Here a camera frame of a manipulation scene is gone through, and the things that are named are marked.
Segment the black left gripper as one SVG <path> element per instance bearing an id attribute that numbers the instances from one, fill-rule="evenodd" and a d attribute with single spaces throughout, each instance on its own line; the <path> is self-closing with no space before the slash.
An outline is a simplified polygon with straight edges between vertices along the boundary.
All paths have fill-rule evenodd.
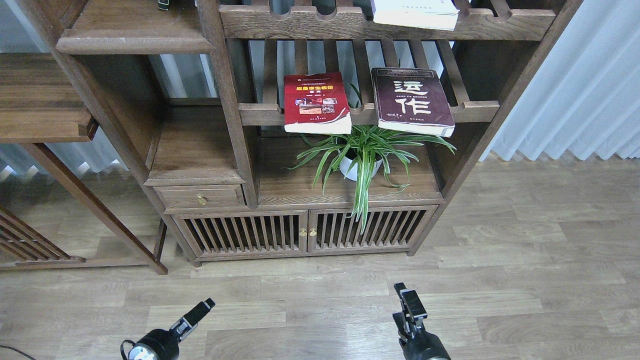
<path id="1" fill-rule="evenodd" d="M 216 305 L 212 298 L 197 303 L 178 319 L 170 330 L 154 329 L 138 342 L 124 340 L 121 343 L 123 360 L 177 360 L 179 343 L 183 341 Z"/>

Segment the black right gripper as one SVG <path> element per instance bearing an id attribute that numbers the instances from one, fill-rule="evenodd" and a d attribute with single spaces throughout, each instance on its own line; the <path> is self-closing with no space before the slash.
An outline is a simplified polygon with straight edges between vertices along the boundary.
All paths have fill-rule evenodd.
<path id="1" fill-rule="evenodd" d="M 450 360 L 441 339 L 434 333 L 421 329 L 414 335 L 405 332 L 403 315 L 409 323 L 422 323 L 428 317 L 418 293 L 407 289 L 403 282 L 393 285 L 400 299 L 402 312 L 393 313 L 393 319 L 398 327 L 398 342 L 406 360 Z"/>

